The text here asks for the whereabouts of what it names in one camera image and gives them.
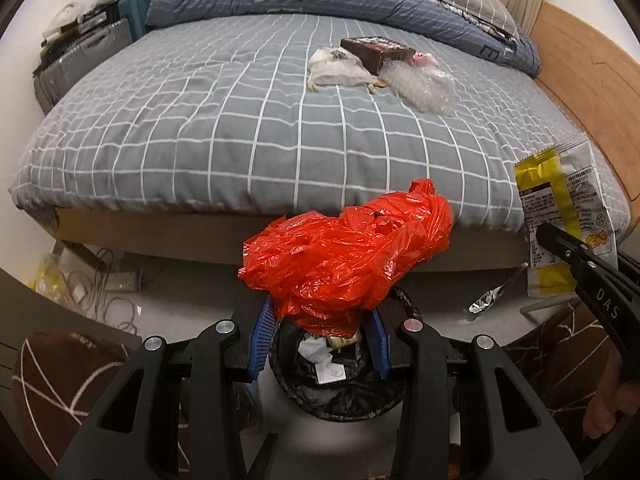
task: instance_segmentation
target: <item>suitcase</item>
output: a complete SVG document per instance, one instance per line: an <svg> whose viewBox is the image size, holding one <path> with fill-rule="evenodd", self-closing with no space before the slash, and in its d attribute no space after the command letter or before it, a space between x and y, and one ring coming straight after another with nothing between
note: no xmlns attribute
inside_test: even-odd
<svg viewBox="0 0 640 480"><path fill-rule="evenodd" d="M45 94L53 105L57 104L86 74L131 43L128 20L98 29L67 50L36 77L39 79L39 82L34 82L36 96Z"/></svg>
<svg viewBox="0 0 640 480"><path fill-rule="evenodd" d="M146 14L150 6L151 0L118 0L119 18L129 20L133 41L139 40L146 34Z"/></svg>
<svg viewBox="0 0 640 480"><path fill-rule="evenodd" d="M39 75L33 77L33 88L36 92L36 99L40 103L40 108L42 108L44 114L47 115L53 109L53 102L49 94L47 94L46 90L42 87L42 80Z"/></svg>

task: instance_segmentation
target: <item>wooden headboard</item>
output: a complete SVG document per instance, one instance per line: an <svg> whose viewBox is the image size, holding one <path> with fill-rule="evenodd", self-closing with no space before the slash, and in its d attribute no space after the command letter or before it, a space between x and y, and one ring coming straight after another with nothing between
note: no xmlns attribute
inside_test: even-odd
<svg viewBox="0 0 640 480"><path fill-rule="evenodd" d="M536 82L591 136L640 220L640 65L574 15L544 3L531 33L542 73Z"/></svg>

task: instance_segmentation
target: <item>black garbage bag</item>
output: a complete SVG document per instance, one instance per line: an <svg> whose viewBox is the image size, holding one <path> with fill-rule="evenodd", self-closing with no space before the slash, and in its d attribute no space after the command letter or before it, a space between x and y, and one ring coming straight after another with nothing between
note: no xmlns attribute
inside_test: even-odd
<svg viewBox="0 0 640 480"><path fill-rule="evenodd" d="M383 381L373 367L366 336L361 343L334 350L346 380L318 384L315 364L298 353L308 333L284 319L269 353L271 370L284 392L307 413L334 422L367 420L388 412L404 394L404 381Z"/></svg>

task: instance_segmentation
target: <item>power strip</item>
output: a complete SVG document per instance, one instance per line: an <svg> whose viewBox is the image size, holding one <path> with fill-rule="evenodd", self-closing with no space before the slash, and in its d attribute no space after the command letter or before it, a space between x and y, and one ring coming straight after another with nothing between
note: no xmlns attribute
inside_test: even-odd
<svg viewBox="0 0 640 480"><path fill-rule="evenodd" d="M138 273L135 270L127 272L112 272L105 285L107 292L137 292Z"/></svg>

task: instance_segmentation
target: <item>wall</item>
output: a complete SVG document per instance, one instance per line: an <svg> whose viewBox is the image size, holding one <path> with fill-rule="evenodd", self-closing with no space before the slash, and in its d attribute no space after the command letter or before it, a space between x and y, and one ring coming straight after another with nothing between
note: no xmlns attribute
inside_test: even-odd
<svg viewBox="0 0 640 480"><path fill-rule="evenodd" d="M32 279L40 255L53 241L15 208L4 190L11 185L19 157L43 118L33 93L31 72L38 64L42 31L69 2L25 0L0 40L0 267L17 279Z"/></svg>
<svg viewBox="0 0 640 480"><path fill-rule="evenodd" d="M596 28L640 63L640 43L613 0L545 0Z"/></svg>

